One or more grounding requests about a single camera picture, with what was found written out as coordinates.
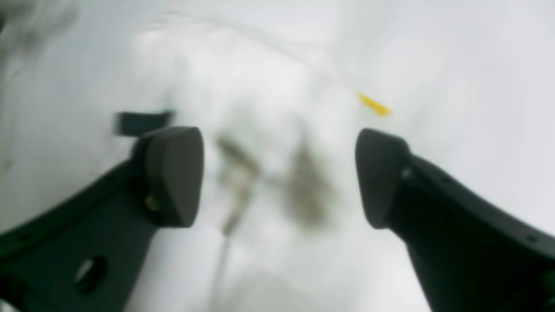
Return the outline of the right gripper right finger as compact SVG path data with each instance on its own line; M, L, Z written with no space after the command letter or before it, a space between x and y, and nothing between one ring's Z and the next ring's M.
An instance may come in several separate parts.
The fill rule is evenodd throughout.
M552 312L554 238L414 155L400 137L364 129L355 162L371 227L406 245L433 312Z

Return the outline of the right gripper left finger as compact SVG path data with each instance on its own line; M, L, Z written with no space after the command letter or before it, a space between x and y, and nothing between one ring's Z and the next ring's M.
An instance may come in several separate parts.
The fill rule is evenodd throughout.
M1 302L20 312L122 312L159 228L189 228L202 193L196 127L151 132L132 156L1 236Z

